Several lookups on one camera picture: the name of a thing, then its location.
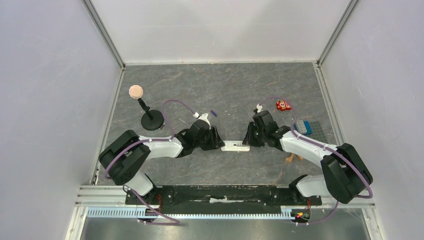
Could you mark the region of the white remote control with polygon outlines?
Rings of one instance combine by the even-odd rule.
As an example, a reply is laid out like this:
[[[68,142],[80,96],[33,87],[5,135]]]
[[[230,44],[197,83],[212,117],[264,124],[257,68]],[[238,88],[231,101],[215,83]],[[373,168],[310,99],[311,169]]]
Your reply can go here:
[[[224,140],[223,142],[224,146],[220,148],[223,152],[249,152],[251,149],[240,140]]]

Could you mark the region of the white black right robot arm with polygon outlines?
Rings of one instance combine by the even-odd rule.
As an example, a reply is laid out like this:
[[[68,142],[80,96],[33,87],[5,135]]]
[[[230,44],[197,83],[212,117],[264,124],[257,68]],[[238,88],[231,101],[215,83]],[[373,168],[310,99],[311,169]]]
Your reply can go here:
[[[267,110],[255,110],[243,143],[251,147],[268,145],[304,158],[322,170],[320,175],[305,175],[294,180],[289,199],[302,204],[309,197],[333,197],[342,204],[354,198],[371,199],[373,177],[355,147],[334,145],[300,134],[293,126],[278,126]]]

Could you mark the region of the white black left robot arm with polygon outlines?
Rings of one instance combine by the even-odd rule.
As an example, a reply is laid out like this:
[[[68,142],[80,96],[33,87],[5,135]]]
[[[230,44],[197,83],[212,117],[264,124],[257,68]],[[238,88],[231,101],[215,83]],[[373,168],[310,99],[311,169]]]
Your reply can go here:
[[[197,148],[210,151],[224,146],[216,126],[197,120],[170,137],[151,138],[127,130],[100,153],[98,161],[115,185],[129,187],[144,204],[152,204],[157,198],[155,184],[140,172],[146,160],[182,158]]]

